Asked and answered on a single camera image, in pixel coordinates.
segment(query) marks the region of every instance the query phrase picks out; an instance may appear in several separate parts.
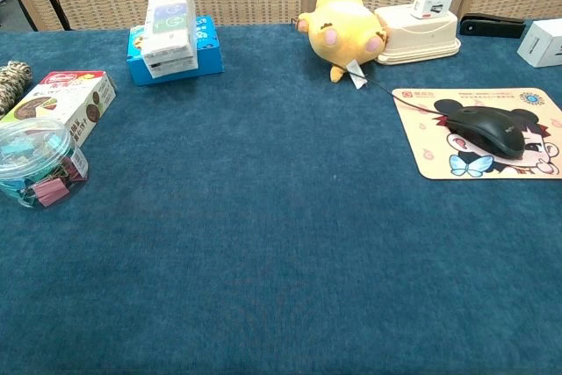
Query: yellow plush toy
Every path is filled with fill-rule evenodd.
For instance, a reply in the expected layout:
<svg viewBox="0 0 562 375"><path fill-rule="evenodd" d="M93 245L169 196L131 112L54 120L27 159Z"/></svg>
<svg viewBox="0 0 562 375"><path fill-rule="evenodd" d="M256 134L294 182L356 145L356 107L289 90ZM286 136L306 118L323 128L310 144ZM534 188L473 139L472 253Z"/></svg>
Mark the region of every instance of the yellow plush toy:
<svg viewBox="0 0 562 375"><path fill-rule="evenodd" d="M348 63L374 60L386 43L386 32L362 0L317 0L314 12L299 15L297 29L308 32L317 55L337 65L330 70L333 83L342 79Z"/></svg>

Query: cartoon mouse pad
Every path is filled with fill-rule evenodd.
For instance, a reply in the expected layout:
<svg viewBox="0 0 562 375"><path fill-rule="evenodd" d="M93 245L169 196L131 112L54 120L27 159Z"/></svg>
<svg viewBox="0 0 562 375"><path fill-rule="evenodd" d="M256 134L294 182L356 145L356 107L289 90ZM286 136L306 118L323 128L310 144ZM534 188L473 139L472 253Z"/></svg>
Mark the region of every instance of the cartoon mouse pad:
<svg viewBox="0 0 562 375"><path fill-rule="evenodd" d="M429 179L560 179L562 112L538 88L432 90L402 88L396 97L443 116L394 100L421 174ZM492 155L445 125L445 114L468 105L496 107L509 113L522 130L525 150L519 160Z"/></svg>

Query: computer mouse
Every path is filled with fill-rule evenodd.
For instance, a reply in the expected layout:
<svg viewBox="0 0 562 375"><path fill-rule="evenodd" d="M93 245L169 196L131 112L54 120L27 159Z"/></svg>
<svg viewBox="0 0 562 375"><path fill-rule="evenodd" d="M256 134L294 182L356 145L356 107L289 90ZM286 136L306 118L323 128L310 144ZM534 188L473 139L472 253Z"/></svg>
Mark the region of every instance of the computer mouse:
<svg viewBox="0 0 562 375"><path fill-rule="evenodd" d="M490 154L518 159L525 139L506 111L493 107L468 106L447 115L445 125Z"/></svg>

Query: black stapler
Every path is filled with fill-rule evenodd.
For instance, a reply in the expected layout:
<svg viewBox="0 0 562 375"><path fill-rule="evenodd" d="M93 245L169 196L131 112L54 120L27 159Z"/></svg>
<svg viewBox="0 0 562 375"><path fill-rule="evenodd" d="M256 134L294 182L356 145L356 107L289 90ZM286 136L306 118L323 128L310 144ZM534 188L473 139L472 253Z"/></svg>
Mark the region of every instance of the black stapler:
<svg viewBox="0 0 562 375"><path fill-rule="evenodd" d="M525 21L517 18L496 17L485 13L467 13L460 20L460 33L485 37L518 39L525 29Z"/></svg>

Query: clear container lid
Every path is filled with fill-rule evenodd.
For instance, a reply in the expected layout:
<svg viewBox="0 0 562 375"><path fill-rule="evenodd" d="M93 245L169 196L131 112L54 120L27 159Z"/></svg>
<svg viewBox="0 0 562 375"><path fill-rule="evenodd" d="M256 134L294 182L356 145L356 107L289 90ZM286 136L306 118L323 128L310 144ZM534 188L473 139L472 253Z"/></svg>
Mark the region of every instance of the clear container lid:
<svg viewBox="0 0 562 375"><path fill-rule="evenodd" d="M0 126L0 180L29 177L55 166L71 142L68 129L54 119L24 119Z"/></svg>

